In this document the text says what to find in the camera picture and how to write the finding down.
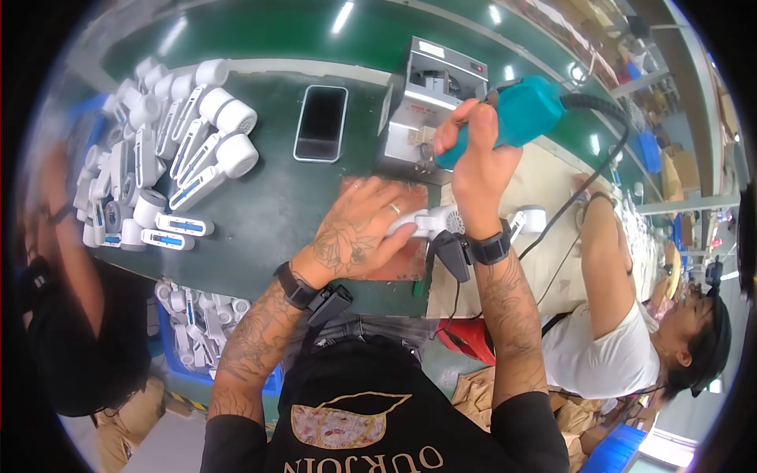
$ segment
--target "tattooed hand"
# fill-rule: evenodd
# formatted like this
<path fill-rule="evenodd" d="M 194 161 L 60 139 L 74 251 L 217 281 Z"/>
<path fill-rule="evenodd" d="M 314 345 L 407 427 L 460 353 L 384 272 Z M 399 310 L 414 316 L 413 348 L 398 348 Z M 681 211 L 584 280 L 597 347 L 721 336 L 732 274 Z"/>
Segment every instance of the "tattooed hand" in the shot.
<path fill-rule="evenodd" d="M 408 212 L 403 184 L 378 177 L 358 179 L 326 214 L 313 242 L 291 261 L 308 284 L 321 288 L 332 279 L 359 276 L 384 266 L 416 230 L 401 226 L 384 238 L 389 225 Z"/>
<path fill-rule="evenodd" d="M 452 192 L 466 224 L 466 234 L 477 240 L 502 231 L 499 206 L 510 178 L 523 155 L 523 148 L 494 147 L 497 140 L 497 112 L 471 99 L 460 105 L 439 126 L 434 136 L 437 154 L 457 143 L 459 128 L 468 123 L 468 148 L 455 165 Z"/>

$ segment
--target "black shirt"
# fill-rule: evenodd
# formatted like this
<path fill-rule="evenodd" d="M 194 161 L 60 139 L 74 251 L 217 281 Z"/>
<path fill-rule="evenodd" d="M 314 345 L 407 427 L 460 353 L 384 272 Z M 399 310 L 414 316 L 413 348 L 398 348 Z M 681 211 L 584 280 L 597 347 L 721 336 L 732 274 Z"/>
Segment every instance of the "black shirt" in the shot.
<path fill-rule="evenodd" d="M 521 394 L 491 416 L 491 434 L 450 401 L 402 347 L 342 342 L 287 372 L 270 443 L 256 422 L 207 423 L 202 473 L 568 471 L 549 397 Z"/>

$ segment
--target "woman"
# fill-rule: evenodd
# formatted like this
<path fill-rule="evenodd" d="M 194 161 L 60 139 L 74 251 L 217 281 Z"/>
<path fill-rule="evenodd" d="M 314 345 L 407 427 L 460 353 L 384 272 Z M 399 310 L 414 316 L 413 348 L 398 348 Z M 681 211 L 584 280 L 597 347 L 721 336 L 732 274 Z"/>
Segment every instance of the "woman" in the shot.
<path fill-rule="evenodd" d="M 588 179 L 576 176 L 577 184 Z M 581 233 L 581 271 L 588 302 L 542 319 L 547 382 L 587 399 L 608 399 L 664 387 L 694 396 L 725 367 L 731 345 L 728 312 L 713 288 L 686 297 L 657 324 L 636 300 L 631 255 L 599 185 L 589 188 Z"/>

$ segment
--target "jeans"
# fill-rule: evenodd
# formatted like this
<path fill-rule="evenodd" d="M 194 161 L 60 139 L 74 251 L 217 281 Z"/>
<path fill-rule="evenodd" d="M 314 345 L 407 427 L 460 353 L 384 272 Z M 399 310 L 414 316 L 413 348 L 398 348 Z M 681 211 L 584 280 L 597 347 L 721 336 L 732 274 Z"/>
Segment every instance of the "jeans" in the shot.
<path fill-rule="evenodd" d="M 436 319 L 342 313 L 326 323 L 313 344 L 324 347 L 340 341 L 363 340 L 364 335 L 382 335 L 401 343 L 418 361 L 422 361 L 423 347 L 431 339 L 438 324 L 439 321 Z M 289 344 L 284 349 L 283 372 L 287 372 L 294 365 L 309 328 L 307 320 L 304 317 L 300 318 Z"/>

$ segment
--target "phone screen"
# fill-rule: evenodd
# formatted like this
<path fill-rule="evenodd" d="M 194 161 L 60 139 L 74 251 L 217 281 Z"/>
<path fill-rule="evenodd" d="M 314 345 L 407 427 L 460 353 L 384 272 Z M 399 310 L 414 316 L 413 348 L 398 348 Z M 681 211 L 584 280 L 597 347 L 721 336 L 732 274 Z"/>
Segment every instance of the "phone screen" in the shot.
<path fill-rule="evenodd" d="M 305 95 L 294 154 L 303 159 L 332 161 L 339 157 L 347 90 L 310 87 Z"/>

